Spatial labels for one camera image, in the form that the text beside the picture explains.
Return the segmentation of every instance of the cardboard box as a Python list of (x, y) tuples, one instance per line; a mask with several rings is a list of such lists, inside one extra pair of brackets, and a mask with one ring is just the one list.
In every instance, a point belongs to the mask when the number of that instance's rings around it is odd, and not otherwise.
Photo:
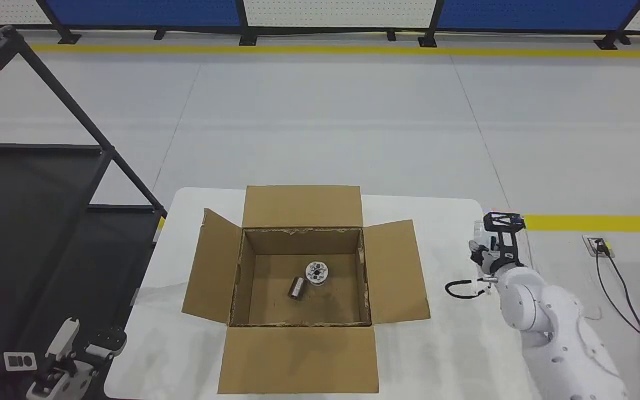
[(242, 228), (204, 210), (182, 312), (229, 326), (218, 393), (377, 393), (372, 324), (430, 317), (413, 222), (363, 227), (350, 186), (250, 186)]

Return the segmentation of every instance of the blue barrier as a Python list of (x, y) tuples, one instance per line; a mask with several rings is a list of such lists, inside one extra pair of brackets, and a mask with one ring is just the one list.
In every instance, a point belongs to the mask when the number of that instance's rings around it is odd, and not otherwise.
[(615, 30), (636, 0), (445, 0), (438, 28)]
[(235, 0), (48, 0), (63, 25), (239, 26)]

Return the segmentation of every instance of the yellow stripe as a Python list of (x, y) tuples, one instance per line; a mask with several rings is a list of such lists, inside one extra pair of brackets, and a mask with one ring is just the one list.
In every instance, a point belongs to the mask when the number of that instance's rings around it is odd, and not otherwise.
[(640, 215), (525, 215), (530, 231), (640, 232)]
[(334, 54), (389, 56), (595, 57), (640, 58), (640, 51), (577, 49), (421, 48), (379, 46), (190, 46), (33, 44), (38, 52), (81, 54)]

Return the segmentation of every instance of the black cable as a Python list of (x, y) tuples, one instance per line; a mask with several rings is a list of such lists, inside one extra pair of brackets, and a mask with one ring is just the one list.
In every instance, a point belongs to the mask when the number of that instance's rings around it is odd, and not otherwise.
[[(618, 309), (618, 307), (615, 305), (615, 303), (613, 302), (613, 300), (611, 300), (611, 297), (609, 296), (609, 293), (607, 292), (607, 289), (604, 287), (604, 283), (602, 282), (602, 276), (600, 275), (600, 263), (599, 263), (599, 259), (600, 259), (600, 249), (596, 248), (596, 271), (598, 272), (598, 280), (600, 281), (600, 287), (602, 287), (602, 291), (604, 292), (604, 295), (607, 297), (607, 300), (609, 300), (609, 303), (611, 304), (611, 306), (616, 310), (616, 312), (618, 313), (618, 315), (620, 315), (620, 318), (622, 318), (624, 320), (624, 322), (627, 323), (627, 325), (629, 325), (634, 331), (636, 331), (637, 333), (640, 333), (640, 329), (636, 328), (628, 319), (627, 317), (625, 317), (622, 312), (620, 312), (620, 310)], [(633, 309), (633, 306), (631, 305), (631, 300), (629, 299), (629, 292), (627, 291), (627, 284), (625, 283), (624, 279), (622, 279), (622, 275), (620, 275), (620, 272), (618, 272), (618, 277), (620, 278), (620, 280), (622, 281), (622, 286), (624, 287), (625, 290), (625, 295), (627, 297), (627, 301), (629, 303), (629, 307), (631, 308), (631, 311), (633, 312), (633, 315), (636, 317), (636, 319), (638, 318), (635, 310)]]
[[(483, 279), (482, 278), (478, 278), (478, 282), (482, 282)], [(444, 285), (444, 290), (449, 294), (449, 296), (451, 297), (455, 297), (456, 299), (462, 299), (462, 300), (471, 300), (471, 299), (475, 299), (476, 297), (480, 296), (481, 294), (484, 293), (484, 289), (478, 291), (477, 294), (475, 295), (463, 295), (463, 294), (455, 294), (453, 292), (451, 292), (451, 290), (449, 289), (451, 286), (457, 286), (457, 285), (467, 285), (469, 283), (471, 283), (472, 281), (469, 279), (463, 279), (460, 281), (453, 281), (453, 282), (449, 282), (446, 285)]]
[(624, 297), (627, 300), (627, 304), (629, 305), (629, 309), (631, 310), (631, 313), (633, 314), (633, 317), (636, 319), (636, 322), (638, 323), (638, 326), (640, 326), (640, 318), (638, 318), (638, 314), (636, 313), (636, 309), (633, 307), (633, 304), (631, 303), (631, 297), (629, 296), (629, 290), (627, 289), (627, 283), (622, 278), (622, 275), (620, 274), (620, 271), (618, 270), (618, 266), (613, 261), (613, 258), (611, 258), (611, 255), (607, 254), (607, 257), (609, 258), (609, 261), (611, 261), (611, 265), (613, 265), (613, 269), (616, 270), (616, 274), (618, 274), (618, 278), (620, 278), (620, 281), (622, 282), (622, 287), (624, 288)]

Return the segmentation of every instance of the floor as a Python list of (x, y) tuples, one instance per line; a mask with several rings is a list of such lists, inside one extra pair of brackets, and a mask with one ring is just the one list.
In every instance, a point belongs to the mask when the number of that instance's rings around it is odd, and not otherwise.
[[(44, 33), (27, 37), (53, 40)], [(82, 40), (118, 38), (92, 33)], [(350, 38), (340, 43), (388, 45), (384, 37)], [(151, 42), (135, 35), (127, 40)], [(235, 37), (171, 34), (165, 42), (185, 40), (237, 43)], [(399, 40), (408, 46), (415, 38)], [(593, 49), (590, 40), (443, 35), (439, 45)], [(638, 58), (42, 57), (169, 209), (185, 186), (350, 184), (365, 194), (472, 198), (484, 210), (640, 214)], [(0, 92), (0, 142), (92, 143), (22, 60), (0, 73)], [(115, 167), (94, 198), (143, 201)], [(606, 302), (582, 233), (528, 232), (532, 262), (548, 281), (582, 299), (630, 398), (640, 398), (640, 335)], [(640, 236), (606, 235), (637, 300)], [(614, 301), (624, 304), (608, 264), (606, 282)]]

